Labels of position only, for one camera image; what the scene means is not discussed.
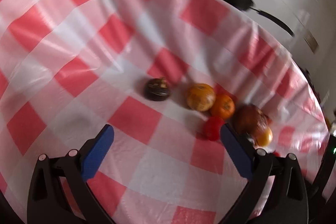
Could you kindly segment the red cherry tomato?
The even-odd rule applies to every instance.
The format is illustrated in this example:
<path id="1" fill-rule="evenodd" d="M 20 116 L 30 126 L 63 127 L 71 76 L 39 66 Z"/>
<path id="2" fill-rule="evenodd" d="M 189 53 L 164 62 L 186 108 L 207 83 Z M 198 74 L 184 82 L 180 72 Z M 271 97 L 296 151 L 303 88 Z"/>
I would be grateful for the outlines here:
<path id="1" fill-rule="evenodd" d="M 203 125 L 202 134 L 210 141 L 218 141 L 220 139 L 221 127 L 225 121 L 220 117 L 210 117 Z"/>

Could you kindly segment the dark red apple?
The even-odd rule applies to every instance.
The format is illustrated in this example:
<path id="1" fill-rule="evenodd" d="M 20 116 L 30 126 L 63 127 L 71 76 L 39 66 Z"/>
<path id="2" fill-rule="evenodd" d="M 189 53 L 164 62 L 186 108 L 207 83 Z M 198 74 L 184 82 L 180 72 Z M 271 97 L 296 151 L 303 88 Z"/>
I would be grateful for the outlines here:
<path id="1" fill-rule="evenodd" d="M 264 113 L 255 105 L 241 105 L 231 119 L 232 127 L 237 134 L 258 136 L 268 127 Z"/>

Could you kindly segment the red white checkered tablecloth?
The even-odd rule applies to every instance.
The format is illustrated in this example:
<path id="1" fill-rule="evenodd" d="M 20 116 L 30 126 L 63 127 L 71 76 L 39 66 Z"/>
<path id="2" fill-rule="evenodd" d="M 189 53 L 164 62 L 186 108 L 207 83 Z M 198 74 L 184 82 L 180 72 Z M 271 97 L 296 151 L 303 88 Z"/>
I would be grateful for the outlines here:
<path id="1" fill-rule="evenodd" d="M 1 190 L 21 221 L 41 154 L 115 139 L 90 188 L 117 223 L 218 223 L 244 188 L 208 112 L 208 84 L 271 121 L 269 150 L 308 177 L 328 132 L 289 52 L 222 0 L 1 0 Z"/>

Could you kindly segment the small orange mandarin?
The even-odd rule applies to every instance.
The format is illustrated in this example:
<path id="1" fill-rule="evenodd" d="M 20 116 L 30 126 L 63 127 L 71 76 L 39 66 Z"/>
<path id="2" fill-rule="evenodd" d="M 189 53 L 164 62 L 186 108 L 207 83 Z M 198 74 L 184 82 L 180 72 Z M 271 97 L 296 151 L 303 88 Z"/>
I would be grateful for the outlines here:
<path id="1" fill-rule="evenodd" d="M 214 117 L 219 117 L 223 120 L 230 119 L 235 112 L 235 103 L 233 99 L 226 95 L 221 94 L 217 96 L 210 113 Z"/>

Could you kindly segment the yellow-orange round fruit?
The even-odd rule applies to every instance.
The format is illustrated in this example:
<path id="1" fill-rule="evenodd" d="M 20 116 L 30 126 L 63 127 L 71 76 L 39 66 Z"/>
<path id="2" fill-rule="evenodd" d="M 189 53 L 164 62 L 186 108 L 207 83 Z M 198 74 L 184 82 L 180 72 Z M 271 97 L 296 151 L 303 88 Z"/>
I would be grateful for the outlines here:
<path id="1" fill-rule="evenodd" d="M 215 100 L 215 91 L 208 84 L 197 83 L 187 89 L 186 103 L 192 110 L 199 112 L 210 110 Z"/>

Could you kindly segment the small yellow-orange fruit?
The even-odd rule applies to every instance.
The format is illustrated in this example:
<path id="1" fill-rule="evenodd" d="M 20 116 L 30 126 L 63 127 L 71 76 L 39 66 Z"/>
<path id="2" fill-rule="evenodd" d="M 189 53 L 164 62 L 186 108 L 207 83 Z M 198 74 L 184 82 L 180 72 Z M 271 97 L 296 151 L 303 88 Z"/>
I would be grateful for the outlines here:
<path id="1" fill-rule="evenodd" d="M 273 140 L 273 133 L 270 127 L 266 127 L 266 129 L 262 133 L 258 133 L 254 137 L 255 143 L 259 147 L 268 146 Z"/>

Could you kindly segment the dark brown water chestnut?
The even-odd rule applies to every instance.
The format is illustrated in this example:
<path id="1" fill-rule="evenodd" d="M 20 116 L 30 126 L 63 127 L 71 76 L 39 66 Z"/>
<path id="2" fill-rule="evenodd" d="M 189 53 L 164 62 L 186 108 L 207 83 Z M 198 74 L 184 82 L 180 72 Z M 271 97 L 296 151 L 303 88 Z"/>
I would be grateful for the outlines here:
<path id="1" fill-rule="evenodd" d="M 171 91 L 165 77 L 150 79 L 146 83 L 144 96 L 151 101 L 165 101 L 169 98 Z"/>

